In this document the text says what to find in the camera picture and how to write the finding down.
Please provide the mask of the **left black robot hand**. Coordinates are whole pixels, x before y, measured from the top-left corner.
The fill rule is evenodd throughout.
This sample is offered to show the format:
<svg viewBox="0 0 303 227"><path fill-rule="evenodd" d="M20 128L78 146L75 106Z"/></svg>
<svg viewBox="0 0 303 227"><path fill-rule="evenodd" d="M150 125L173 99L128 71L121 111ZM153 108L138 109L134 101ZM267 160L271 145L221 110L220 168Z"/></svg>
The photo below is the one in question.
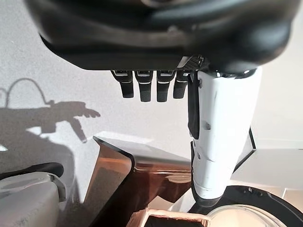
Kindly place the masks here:
<svg viewBox="0 0 303 227"><path fill-rule="evenodd" d="M169 82L188 90L192 193L202 207L222 197L249 132L261 66L285 49L298 0L26 0L54 54L85 70L110 70L123 96L133 78L148 100Z"/></svg>

